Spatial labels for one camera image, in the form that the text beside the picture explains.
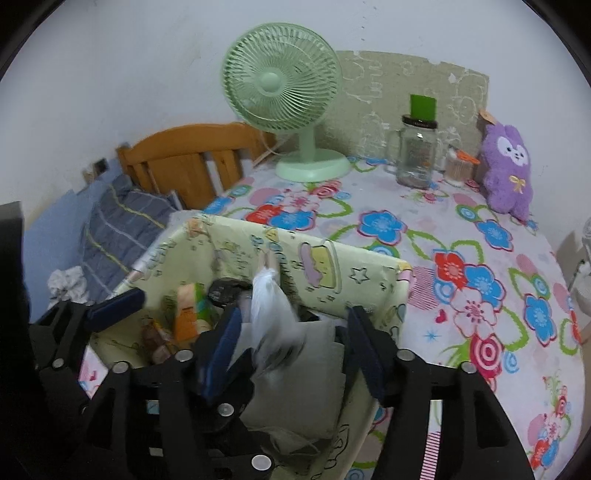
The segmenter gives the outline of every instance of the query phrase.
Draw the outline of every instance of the orange tag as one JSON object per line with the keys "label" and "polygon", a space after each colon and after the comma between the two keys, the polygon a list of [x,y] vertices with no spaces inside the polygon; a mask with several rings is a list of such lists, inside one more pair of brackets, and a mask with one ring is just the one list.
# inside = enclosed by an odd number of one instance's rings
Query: orange tag
{"label": "orange tag", "polygon": [[489,122],[490,124],[496,125],[498,122],[496,121],[496,118],[493,117],[488,111],[484,110],[483,108],[481,108],[480,110],[478,110],[478,113],[480,114],[480,116],[486,120],[487,122]]}

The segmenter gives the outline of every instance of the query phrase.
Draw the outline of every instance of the yellow bow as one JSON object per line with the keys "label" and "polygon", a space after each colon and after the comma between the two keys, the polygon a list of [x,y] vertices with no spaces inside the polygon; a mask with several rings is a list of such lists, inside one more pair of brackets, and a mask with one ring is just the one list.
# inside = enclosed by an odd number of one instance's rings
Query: yellow bow
{"label": "yellow bow", "polygon": [[511,183],[515,183],[515,189],[513,190],[514,192],[523,193],[523,187],[525,187],[525,179],[521,179],[519,177],[516,177],[515,175],[511,175],[509,177],[509,181]]}

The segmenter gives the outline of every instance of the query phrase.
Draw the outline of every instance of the blue pillow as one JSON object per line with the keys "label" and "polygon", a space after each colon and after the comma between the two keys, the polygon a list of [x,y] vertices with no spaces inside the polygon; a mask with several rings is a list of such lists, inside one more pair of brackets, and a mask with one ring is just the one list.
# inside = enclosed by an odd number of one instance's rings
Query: blue pillow
{"label": "blue pillow", "polygon": [[83,228],[80,244],[80,265],[91,300],[102,301],[113,293],[174,211],[166,197],[137,189],[127,175],[107,186]]}

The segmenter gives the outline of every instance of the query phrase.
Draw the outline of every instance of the cotton swab container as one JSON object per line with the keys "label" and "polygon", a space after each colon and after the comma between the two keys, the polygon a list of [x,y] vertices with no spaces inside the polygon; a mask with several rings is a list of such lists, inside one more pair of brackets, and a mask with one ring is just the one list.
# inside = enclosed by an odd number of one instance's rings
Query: cotton swab container
{"label": "cotton swab container", "polygon": [[450,147],[443,178],[454,187],[462,187],[467,180],[472,179],[474,167],[479,164],[479,160],[466,152]]}

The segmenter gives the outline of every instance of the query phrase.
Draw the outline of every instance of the star print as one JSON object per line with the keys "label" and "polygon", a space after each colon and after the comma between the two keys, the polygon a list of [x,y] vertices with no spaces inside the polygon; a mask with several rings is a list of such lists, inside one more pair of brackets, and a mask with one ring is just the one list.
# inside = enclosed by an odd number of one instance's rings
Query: star print
{"label": "star print", "polygon": [[361,285],[364,281],[369,280],[367,268],[351,268],[351,275],[349,278],[355,280],[358,285]]}
{"label": "star print", "polygon": [[437,332],[435,332],[435,330],[429,330],[427,331],[426,335],[423,335],[426,339],[428,343],[433,343],[433,342],[437,342],[437,339],[441,336],[438,335]]}

